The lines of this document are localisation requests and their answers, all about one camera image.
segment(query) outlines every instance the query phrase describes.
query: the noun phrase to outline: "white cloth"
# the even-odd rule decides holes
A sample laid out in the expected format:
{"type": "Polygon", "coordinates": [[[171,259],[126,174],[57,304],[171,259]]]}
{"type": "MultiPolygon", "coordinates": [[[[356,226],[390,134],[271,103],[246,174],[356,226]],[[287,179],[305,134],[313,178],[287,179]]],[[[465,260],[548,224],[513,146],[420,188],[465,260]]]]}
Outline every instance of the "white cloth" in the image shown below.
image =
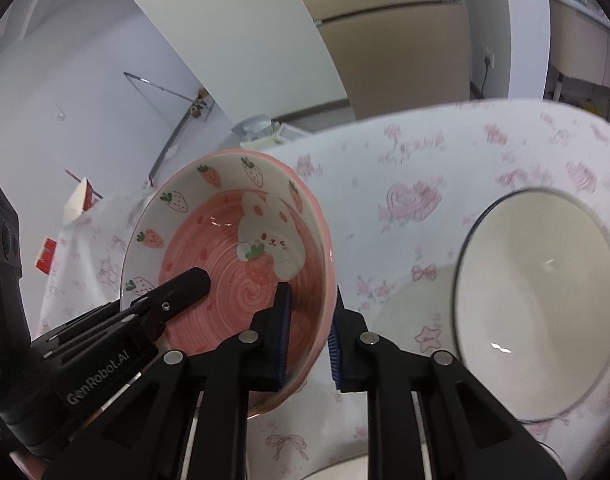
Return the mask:
{"type": "Polygon", "coordinates": [[[34,337],[118,299],[127,244],[154,189],[100,200],[60,231],[34,337]]]}
{"type": "MultiPolygon", "coordinates": [[[[344,304],[402,348],[454,349],[450,288],[476,218],[512,190],[574,195],[610,232],[610,124],[552,102],[480,101],[347,124],[269,150],[294,168],[329,225],[344,304]],[[384,305],[404,286],[408,312],[384,305]]],[[[120,266],[148,195],[104,200],[63,229],[41,323],[118,297],[120,266]]],[[[303,388],[249,421],[252,480],[297,480],[367,452],[366,397],[335,391],[325,349],[303,388]]],[[[610,438],[610,367],[592,393],[528,430],[580,478],[610,438]]]]}

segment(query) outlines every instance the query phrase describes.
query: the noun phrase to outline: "screw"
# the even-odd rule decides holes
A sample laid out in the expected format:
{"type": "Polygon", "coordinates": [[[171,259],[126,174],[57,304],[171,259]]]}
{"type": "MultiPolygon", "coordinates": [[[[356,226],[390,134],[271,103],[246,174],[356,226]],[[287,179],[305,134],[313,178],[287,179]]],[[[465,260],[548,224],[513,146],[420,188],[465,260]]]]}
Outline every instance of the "screw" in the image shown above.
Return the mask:
{"type": "Polygon", "coordinates": [[[258,341],[258,332],[255,330],[245,330],[240,333],[238,339],[241,343],[255,343],[258,341]]]}
{"type": "Polygon", "coordinates": [[[441,350],[440,352],[434,352],[433,355],[434,361],[436,361],[439,365],[448,366],[454,362],[454,356],[449,352],[445,352],[441,350]]]}
{"type": "Polygon", "coordinates": [[[168,365],[177,365],[180,361],[182,361],[182,352],[178,350],[170,350],[163,357],[163,361],[168,365]]]}
{"type": "Polygon", "coordinates": [[[360,340],[365,343],[365,345],[375,345],[378,341],[380,341],[380,336],[378,334],[374,334],[373,332],[363,332],[360,334],[360,340]]]}

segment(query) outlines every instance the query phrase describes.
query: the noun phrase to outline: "strawberry pattern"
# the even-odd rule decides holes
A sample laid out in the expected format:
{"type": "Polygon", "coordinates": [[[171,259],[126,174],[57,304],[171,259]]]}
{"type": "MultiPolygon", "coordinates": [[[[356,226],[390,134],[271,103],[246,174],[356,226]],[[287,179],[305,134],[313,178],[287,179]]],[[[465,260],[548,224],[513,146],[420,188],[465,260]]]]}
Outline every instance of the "strawberry pattern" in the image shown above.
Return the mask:
{"type": "Polygon", "coordinates": [[[245,273],[254,283],[267,285],[278,282],[274,273],[274,258],[265,252],[264,244],[252,245],[245,258],[247,258],[245,273]]]}
{"type": "Polygon", "coordinates": [[[300,193],[298,192],[298,189],[296,188],[296,185],[290,180],[290,195],[291,195],[291,199],[294,202],[294,206],[296,206],[296,211],[298,211],[299,213],[303,212],[303,201],[300,197],[300,193]]]}
{"type": "Polygon", "coordinates": [[[240,160],[243,161],[243,168],[245,168],[245,173],[251,179],[251,181],[256,184],[256,186],[262,187],[263,180],[261,169],[256,166],[256,164],[251,162],[246,156],[241,157],[240,160]]]}
{"type": "Polygon", "coordinates": [[[125,290],[128,292],[133,292],[136,296],[142,296],[143,294],[147,294],[150,290],[153,290],[154,286],[148,282],[145,278],[141,278],[137,276],[132,280],[129,280],[125,283],[125,290]]]}
{"type": "Polygon", "coordinates": [[[220,175],[218,174],[215,168],[212,168],[211,166],[207,165],[199,166],[198,172],[208,184],[211,184],[214,187],[222,186],[220,175]]]}
{"type": "Polygon", "coordinates": [[[178,211],[179,213],[187,213],[189,208],[187,207],[187,202],[177,191],[173,191],[171,193],[162,193],[160,195],[160,200],[165,202],[171,209],[174,211],[178,211]]]}
{"type": "Polygon", "coordinates": [[[143,244],[145,247],[152,249],[161,249],[165,247],[163,237],[153,229],[146,229],[136,235],[136,241],[143,244]]]}

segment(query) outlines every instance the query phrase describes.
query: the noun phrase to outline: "white wall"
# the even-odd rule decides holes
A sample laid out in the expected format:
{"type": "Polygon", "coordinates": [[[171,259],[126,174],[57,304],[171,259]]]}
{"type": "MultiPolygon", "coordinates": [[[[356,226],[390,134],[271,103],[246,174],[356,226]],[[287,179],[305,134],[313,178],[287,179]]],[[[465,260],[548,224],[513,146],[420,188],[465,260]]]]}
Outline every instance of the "white wall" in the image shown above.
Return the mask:
{"type": "Polygon", "coordinates": [[[549,0],[509,0],[512,67],[508,96],[542,98],[549,64],[549,0]]]}
{"type": "Polygon", "coordinates": [[[346,94],[302,0],[135,0],[234,123],[346,94]]]}
{"type": "Polygon", "coordinates": [[[34,259],[76,185],[63,168],[101,194],[139,188],[187,110],[146,89],[154,110],[123,71],[188,95],[200,86],[133,0],[79,0],[0,54],[0,185],[20,217],[31,327],[46,283],[34,259]]]}
{"type": "Polygon", "coordinates": [[[494,54],[487,98],[542,98],[549,61],[549,0],[465,0],[472,81],[480,88],[487,49],[494,54]]]}
{"type": "Polygon", "coordinates": [[[486,48],[494,54],[484,95],[505,98],[509,91],[512,64],[512,38],[508,0],[465,0],[471,37],[471,80],[481,88],[485,76],[486,48]]]}

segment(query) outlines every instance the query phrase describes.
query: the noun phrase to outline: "pink bowl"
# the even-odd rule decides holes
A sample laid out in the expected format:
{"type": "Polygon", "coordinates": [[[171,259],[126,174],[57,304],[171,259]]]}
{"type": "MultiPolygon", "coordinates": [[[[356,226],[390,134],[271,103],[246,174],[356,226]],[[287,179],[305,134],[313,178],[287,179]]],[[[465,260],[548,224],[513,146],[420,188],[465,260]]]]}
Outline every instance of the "pink bowl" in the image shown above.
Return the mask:
{"type": "Polygon", "coordinates": [[[249,415],[280,405],[305,380],[325,345],[336,305],[332,243],[312,192],[264,153],[226,150],[176,173],[143,212],[122,269],[121,307],[191,267],[210,274],[210,294],[167,324],[166,343],[207,352],[271,306],[291,283],[288,382],[253,394],[249,415]]]}

